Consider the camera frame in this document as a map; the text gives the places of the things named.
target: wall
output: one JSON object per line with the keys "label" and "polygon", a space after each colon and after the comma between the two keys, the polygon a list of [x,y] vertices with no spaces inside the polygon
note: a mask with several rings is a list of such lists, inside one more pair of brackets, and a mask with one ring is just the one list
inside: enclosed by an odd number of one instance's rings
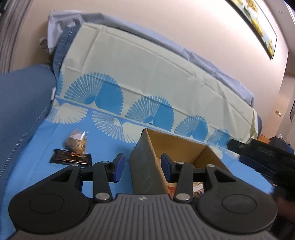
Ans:
{"label": "wall", "polygon": [[284,76],[288,48],[265,3],[256,1],[278,36],[272,60],[226,0],[34,0],[20,33],[14,69],[47,60],[38,39],[46,35],[50,9],[103,12],[150,28],[210,60],[255,94],[255,109],[266,122]]}
{"label": "wall", "polygon": [[[287,78],[295,82],[295,76],[288,76]],[[295,118],[291,122],[289,114],[291,112],[294,100],[295,100],[295,88],[292,89],[292,93],[290,95],[285,116],[283,117],[282,123],[276,133],[276,136],[279,136],[281,134],[284,137],[284,139],[286,139],[289,142],[293,142],[293,146],[295,144]]]}
{"label": "wall", "polygon": [[295,99],[295,77],[284,75],[280,91],[278,93],[275,104],[272,107],[270,117],[268,121],[263,124],[262,134],[267,138],[271,138],[276,135],[282,135],[287,137],[288,128],[291,126],[289,113],[291,111],[294,99]]}

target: black picture frame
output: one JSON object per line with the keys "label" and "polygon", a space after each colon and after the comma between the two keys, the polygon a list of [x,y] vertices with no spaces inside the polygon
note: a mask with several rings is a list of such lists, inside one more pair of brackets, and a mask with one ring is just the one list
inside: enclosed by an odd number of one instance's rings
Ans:
{"label": "black picture frame", "polygon": [[294,105],[295,105],[295,100],[294,100],[294,103],[293,103],[293,106],[292,106],[291,112],[290,112],[290,114],[289,114],[289,116],[290,116],[290,120],[291,120],[291,121],[293,120],[294,115],[295,115],[295,107],[294,107]]}
{"label": "black picture frame", "polygon": [[266,51],[267,55],[269,56],[270,59],[273,59],[273,56],[270,54],[270,52],[268,51],[268,48],[267,46],[265,45],[263,39],[260,37],[259,33],[257,32],[257,30],[255,29],[255,27],[252,25],[252,23],[249,21],[249,19],[245,16],[245,14],[239,9],[239,7],[234,4],[231,0],[226,0],[235,10],[236,12],[243,18],[243,20],[248,24],[248,26],[251,28],[252,32],[255,34],[255,36],[258,38],[258,40],[260,41],[261,45],[263,46],[264,50]]}

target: open cardboard box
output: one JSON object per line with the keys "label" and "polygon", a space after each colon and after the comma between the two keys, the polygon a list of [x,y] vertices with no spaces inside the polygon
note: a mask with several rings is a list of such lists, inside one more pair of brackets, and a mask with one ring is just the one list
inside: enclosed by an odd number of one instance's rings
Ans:
{"label": "open cardboard box", "polygon": [[134,194],[170,194],[168,187],[176,187],[177,183],[166,182],[161,168],[163,153],[174,162],[192,163],[196,168],[214,164],[230,172],[205,144],[144,129],[129,159]]}

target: picture frame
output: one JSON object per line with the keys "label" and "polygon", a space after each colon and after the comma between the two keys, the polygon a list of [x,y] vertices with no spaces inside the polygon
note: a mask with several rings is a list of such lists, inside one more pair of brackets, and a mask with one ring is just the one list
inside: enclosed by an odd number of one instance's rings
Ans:
{"label": "picture frame", "polygon": [[290,120],[291,120],[291,121],[293,120],[294,115],[295,115],[295,107],[294,107],[294,105],[295,105],[295,100],[294,100],[294,102],[293,102],[293,106],[292,106],[291,112],[290,112],[290,114],[289,114],[289,116],[290,116]]}
{"label": "picture frame", "polygon": [[256,35],[270,59],[273,59],[277,35],[255,0],[226,0]]}

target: sofa armrest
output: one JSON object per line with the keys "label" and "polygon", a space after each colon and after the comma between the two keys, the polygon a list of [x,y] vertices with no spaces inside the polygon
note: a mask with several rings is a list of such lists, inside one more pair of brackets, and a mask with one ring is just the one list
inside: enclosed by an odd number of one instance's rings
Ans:
{"label": "sofa armrest", "polygon": [[46,64],[0,75],[0,205],[21,150],[50,111],[56,78]]}

